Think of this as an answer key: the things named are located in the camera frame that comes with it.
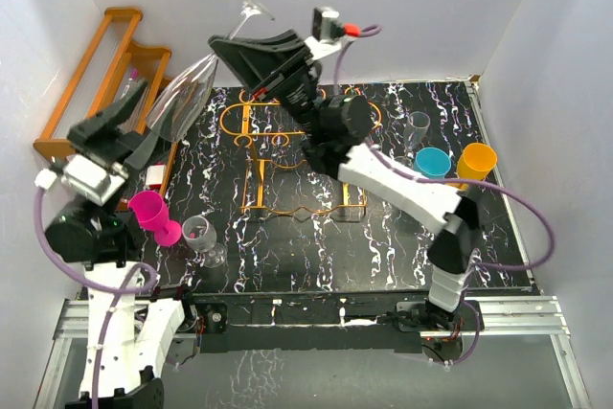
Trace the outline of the clear large wine glass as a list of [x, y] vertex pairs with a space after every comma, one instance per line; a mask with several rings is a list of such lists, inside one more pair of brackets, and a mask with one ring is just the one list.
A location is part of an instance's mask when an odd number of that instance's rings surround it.
[[147, 128], [171, 143], [180, 141], [210, 98], [217, 66], [218, 56], [211, 52], [176, 76], [148, 112]]

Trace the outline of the pink plastic wine glass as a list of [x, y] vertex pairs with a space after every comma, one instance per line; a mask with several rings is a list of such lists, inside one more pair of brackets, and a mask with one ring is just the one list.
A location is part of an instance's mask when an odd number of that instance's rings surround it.
[[143, 191], [128, 201], [142, 229], [153, 234], [157, 244], [170, 247], [182, 237], [181, 224], [170, 219], [169, 207], [156, 191]]

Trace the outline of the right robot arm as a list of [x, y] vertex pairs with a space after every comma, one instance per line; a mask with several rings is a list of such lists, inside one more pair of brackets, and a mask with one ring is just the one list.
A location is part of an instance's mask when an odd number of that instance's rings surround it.
[[255, 100], [278, 101], [300, 127], [302, 151], [314, 171], [375, 194], [433, 234], [427, 298], [397, 320], [453, 329], [481, 229], [477, 204], [382, 154], [369, 139], [375, 124], [365, 96], [319, 95], [322, 58], [344, 57], [353, 41], [352, 36], [302, 39], [289, 30], [266, 39], [213, 35], [208, 43]]

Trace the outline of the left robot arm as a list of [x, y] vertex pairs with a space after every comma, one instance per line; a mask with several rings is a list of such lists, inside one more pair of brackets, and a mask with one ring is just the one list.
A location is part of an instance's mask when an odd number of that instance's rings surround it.
[[144, 232], [161, 209], [117, 209], [125, 188], [170, 147], [151, 131], [121, 129], [147, 86], [133, 81], [119, 99], [72, 125], [74, 155], [52, 158], [34, 181], [38, 242], [88, 295], [86, 362], [70, 408], [163, 407], [170, 345], [198, 316], [185, 287], [159, 286], [142, 261]]

